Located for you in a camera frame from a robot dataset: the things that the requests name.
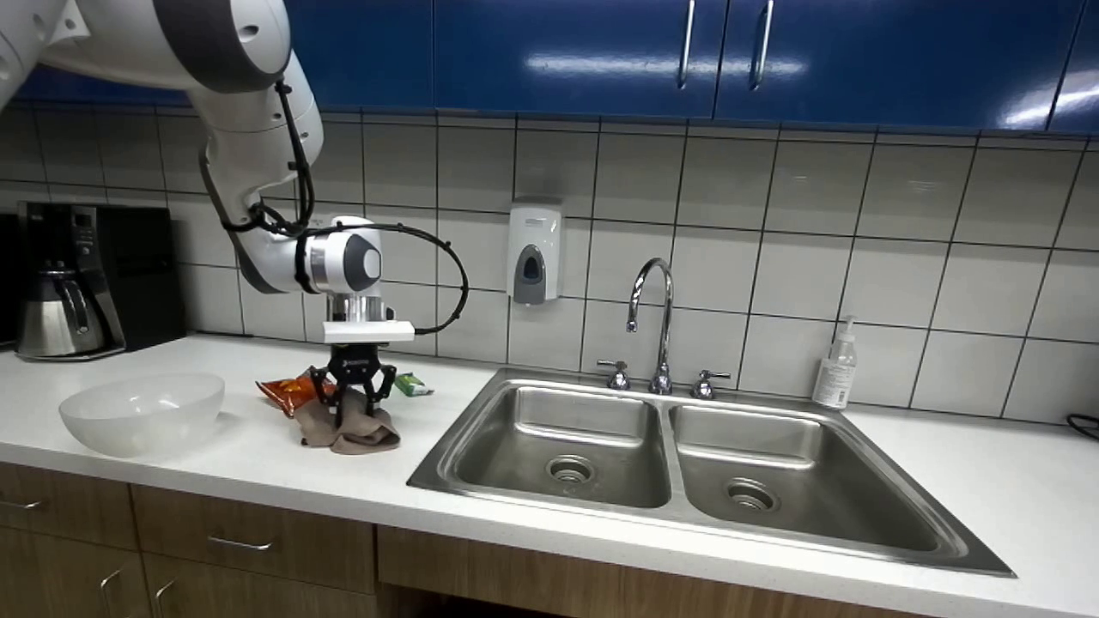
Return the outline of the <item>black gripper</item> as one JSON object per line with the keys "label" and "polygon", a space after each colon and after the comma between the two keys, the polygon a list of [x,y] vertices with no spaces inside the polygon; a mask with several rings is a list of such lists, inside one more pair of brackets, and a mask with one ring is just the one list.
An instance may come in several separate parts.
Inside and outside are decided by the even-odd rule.
{"label": "black gripper", "polygon": [[370,402],[368,407],[381,413],[381,402],[391,395],[395,383],[395,366],[377,358],[374,344],[332,344],[328,372],[338,378],[323,383],[330,407],[345,405],[348,383],[362,383]]}

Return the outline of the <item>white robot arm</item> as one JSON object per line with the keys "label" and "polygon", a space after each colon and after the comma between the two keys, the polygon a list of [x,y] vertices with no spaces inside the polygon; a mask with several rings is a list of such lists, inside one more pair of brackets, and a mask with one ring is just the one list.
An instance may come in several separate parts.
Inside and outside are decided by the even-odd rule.
{"label": "white robot arm", "polygon": [[374,413],[395,372],[377,361],[381,229],[312,221],[323,121],[294,50],[287,0],[0,0],[0,102],[38,69],[174,90],[208,128],[200,174],[259,292],[328,294],[340,413]]}

